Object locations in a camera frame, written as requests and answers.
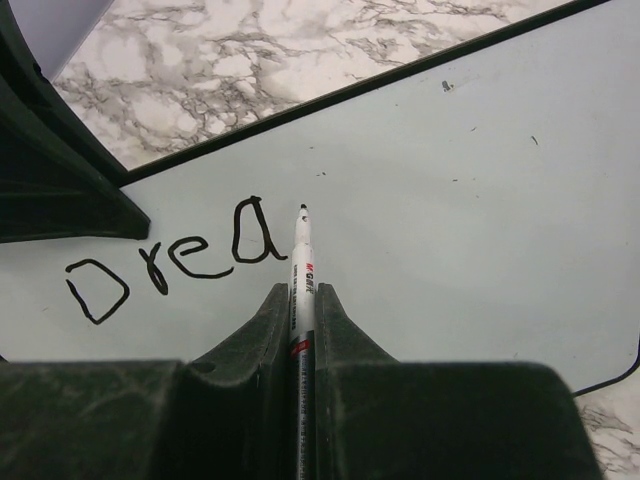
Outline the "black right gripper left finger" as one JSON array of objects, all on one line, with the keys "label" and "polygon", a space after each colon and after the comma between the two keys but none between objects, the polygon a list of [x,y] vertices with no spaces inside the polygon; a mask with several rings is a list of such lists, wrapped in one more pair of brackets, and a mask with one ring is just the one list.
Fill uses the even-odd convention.
[{"label": "black right gripper left finger", "polygon": [[282,479],[288,290],[197,360],[3,363],[5,479]]}]

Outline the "white whiteboard marker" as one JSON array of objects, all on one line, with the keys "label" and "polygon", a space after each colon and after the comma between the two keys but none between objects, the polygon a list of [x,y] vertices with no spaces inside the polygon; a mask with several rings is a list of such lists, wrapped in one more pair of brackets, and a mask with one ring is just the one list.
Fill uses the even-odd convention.
[{"label": "white whiteboard marker", "polygon": [[309,209],[302,204],[294,229],[290,278],[289,361],[291,477],[315,477],[315,268]]}]

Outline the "white whiteboard black frame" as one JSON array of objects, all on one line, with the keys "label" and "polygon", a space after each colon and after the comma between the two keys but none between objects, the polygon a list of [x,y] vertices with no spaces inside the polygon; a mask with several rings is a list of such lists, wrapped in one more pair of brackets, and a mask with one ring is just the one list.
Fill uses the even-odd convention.
[{"label": "white whiteboard black frame", "polygon": [[573,1],[130,172],[144,240],[1,248],[10,361],[194,359],[314,274],[405,361],[639,359],[639,5]]}]

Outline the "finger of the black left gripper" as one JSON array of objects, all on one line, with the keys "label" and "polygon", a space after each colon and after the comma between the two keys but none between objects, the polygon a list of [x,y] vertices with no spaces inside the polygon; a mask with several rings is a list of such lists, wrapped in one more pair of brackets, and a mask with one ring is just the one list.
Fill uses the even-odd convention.
[{"label": "finger of the black left gripper", "polygon": [[43,75],[2,2],[2,242],[147,238],[148,216],[120,189],[126,172]]}]

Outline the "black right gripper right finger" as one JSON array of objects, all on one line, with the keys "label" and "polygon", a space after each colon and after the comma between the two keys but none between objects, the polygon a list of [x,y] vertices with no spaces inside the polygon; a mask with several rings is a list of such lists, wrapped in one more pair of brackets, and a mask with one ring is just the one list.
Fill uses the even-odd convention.
[{"label": "black right gripper right finger", "polygon": [[598,479],[573,395],[528,362],[402,363],[316,297],[320,479]]}]

